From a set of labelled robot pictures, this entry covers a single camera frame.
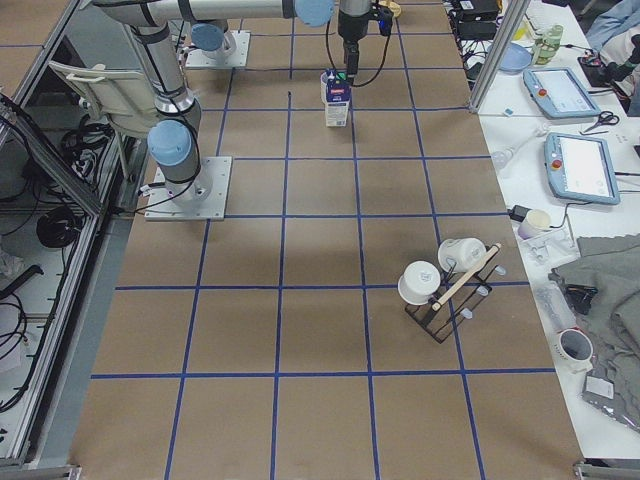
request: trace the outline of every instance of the sticker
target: sticker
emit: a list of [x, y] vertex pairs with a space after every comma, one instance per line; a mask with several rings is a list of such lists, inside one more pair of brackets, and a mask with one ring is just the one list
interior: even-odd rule
[[595, 393], [601, 397], [607, 397], [613, 400], [613, 383], [607, 382], [602, 378], [587, 377], [587, 384], [585, 385], [587, 392]]

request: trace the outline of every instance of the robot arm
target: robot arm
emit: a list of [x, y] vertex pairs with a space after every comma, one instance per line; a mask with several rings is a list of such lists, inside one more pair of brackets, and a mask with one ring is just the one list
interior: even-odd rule
[[[93, 0], [93, 5], [128, 25], [131, 43], [156, 93], [156, 108], [169, 116], [184, 115], [197, 103], [184, 82], [167, 21], [298, 16], [310, 26], [320, 26], [333, 14], [333, 0]], [[198, 111], [189, 123], [197, 129], [199, 120]]]
[[358, 42], [367, 35], [370, 21], [378, 22], [380, 34], [391, 35], [393, 13], [387, 7], [381, 7], [371, 0], [341, 0], [338, 14], [338, 34], [343, 39], [344, 63], [347, 67], [347, 80], [353, 84], [358, 73], [360, 48]]

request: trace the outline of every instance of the white mug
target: white mug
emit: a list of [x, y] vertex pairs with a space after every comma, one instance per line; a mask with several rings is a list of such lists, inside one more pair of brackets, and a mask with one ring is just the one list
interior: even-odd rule
[[588, 372], [593, 369], [593, 344], [578, 327], [567, 328], [555, 334], [553, 349], [564, 360], [571, 373]]
[[438, 248], [438, 262], [445, 272], [453, 267], [454, 273], [462, 273], [473, 267], [487, 248], [477, 238], [447, 239]]
[[410, 305], [425, 305], [440, 286], [440, 271], [429, 262], [410, 264], [400, 280], [398, 293]]
[[551, 217], [544, 210], [529, 210], [518, 227], [518, 236], [523, 240], [548, 232]]

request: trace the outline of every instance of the white chair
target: white chair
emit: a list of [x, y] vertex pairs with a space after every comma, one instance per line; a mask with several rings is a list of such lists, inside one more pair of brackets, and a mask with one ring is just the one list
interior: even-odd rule
[[146, 77], [134, 70], [106, 70], [102, 64], [79, 68], [50, 61], [49, 66], [87, 101], [91, 119], [106, 117], [115, 132], [122, 173], [129, 179], [122, 135], [145, 138], [160, 120]]

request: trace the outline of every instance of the light blue joint cap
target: light blue joint cap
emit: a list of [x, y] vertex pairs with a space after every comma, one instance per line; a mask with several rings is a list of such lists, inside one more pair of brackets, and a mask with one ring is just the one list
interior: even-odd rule
[[296, 0], [296, 15], [305, 25], [321, 27], [333, 16], [334, 0]]
[[191, 152], [193, 140], [189, 129], [175, 120], [163, 120], [149, 130], [147, 145], [160, 165], [175, 167]]
[[210, 23], [196, 23], [191, 28], [191, 40], [201, 50], [213, 52], [224, 42], [224, 32], [220, 27]]

